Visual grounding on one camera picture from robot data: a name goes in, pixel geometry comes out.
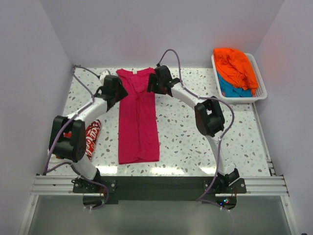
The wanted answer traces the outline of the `magenta t shirt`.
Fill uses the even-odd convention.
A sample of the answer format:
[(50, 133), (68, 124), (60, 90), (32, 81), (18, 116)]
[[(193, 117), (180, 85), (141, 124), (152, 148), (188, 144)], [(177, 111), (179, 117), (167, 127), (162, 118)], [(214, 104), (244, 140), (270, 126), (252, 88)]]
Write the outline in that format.
[(153, 68), (116, 71), (128, 95), (119, 102), (118, 162), (157, 162), (160, 158), (156, 98), (147, 91)]

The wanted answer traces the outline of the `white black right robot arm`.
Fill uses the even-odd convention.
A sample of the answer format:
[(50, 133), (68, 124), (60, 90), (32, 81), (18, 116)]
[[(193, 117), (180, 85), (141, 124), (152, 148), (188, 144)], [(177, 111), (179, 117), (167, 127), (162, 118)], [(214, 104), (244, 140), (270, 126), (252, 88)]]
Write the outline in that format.
[(216, 170), (212, 186), (223, 192), (230, 192), (240, 175), (230, 151), (223, 142), (226, 132), (225, 118), (220, 106), (220, 100), (212, 96), (200, 98), (188, 91), (179, 78), (173, 78), (166, 65), (157, 64), (154, 73), (149, 75), (148, 92), (173, 97), (192, 108), (195, 113), (197, 130), (208, 140), (216, 160)]

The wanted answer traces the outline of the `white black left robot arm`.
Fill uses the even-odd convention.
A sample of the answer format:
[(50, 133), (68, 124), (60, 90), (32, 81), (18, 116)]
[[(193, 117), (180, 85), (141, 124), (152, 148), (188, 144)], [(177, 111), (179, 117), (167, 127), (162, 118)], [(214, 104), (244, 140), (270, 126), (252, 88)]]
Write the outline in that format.
[(118, 76), (106, 75), (102, 79), (102, 86), (87, 104), (68, 116), (56, 116), (51, 129), (45, 173), (53, 171), (48, 169), (48, 164), (54, 154), (64, 159), (63, 164), (69, 164), (77, 175), (85, 179), (86, 189), (98, 191), (101, 188), (101, 180), (96, 177), (98, 169), (86, 155), (86, 128), (127, 95)]

